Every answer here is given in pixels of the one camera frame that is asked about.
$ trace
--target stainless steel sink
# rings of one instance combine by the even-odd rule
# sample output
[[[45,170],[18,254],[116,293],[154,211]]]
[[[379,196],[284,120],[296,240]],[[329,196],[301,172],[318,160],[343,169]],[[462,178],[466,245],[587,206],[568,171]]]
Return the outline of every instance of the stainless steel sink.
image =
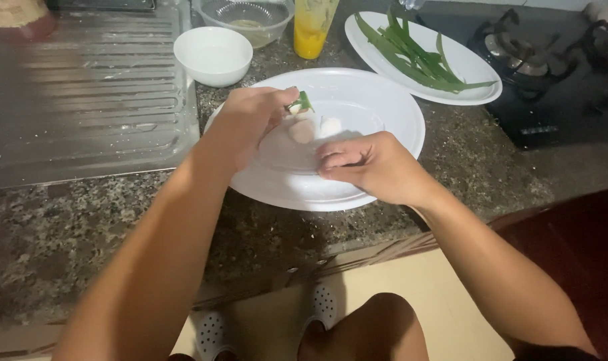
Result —
[[[187,0],[154,12],[61,12],[46,42],[0,41],[0,188],[177,166],[199,138],[172,54]]]

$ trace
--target white bowl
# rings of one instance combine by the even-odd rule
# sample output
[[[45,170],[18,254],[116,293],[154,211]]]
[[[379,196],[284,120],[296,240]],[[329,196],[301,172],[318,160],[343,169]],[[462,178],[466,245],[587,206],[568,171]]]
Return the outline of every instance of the white bowl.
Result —
[[[248,39],[234,30],[217,26],[186,31],[175,40],[173,50],[193,79],[218,88],[244,78],[252,59]]]

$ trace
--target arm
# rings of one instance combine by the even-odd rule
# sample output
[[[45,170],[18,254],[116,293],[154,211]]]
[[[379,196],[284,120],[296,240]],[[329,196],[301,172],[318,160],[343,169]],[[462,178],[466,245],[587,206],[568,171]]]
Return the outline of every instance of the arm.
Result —
[[[420,212],[482,315],[516,354],[524,342],[597,354],[555,281],[434,180],[393,135],[328,143],[318,155],[324,159],[322,177]]]
[[[231,177],[296,89],[236,89],[84,295],[53,360],[164,360],[197,295]]]

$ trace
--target plastic bowl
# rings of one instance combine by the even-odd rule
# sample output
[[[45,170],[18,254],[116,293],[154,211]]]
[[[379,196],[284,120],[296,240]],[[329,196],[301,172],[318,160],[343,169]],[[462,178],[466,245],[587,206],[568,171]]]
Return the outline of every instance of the plastic bowl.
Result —
[[[244,78],[251,65],[252,46],[241,34],[216,26],[181,34],[173,46],[177,60],[196,81],[227,87]]]
[[[295,14],[292,0],[195,0],[208,26],[221,26],[245,36],[257,49],[279,38]]]

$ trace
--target leg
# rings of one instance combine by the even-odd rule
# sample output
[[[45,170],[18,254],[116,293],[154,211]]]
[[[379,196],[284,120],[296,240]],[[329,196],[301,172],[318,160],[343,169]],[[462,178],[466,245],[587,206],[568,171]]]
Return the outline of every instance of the leg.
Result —
[[[427,361],[427,345],[413,308],[394,293],[378,293],[331,330],[310,324],[299,361]]]

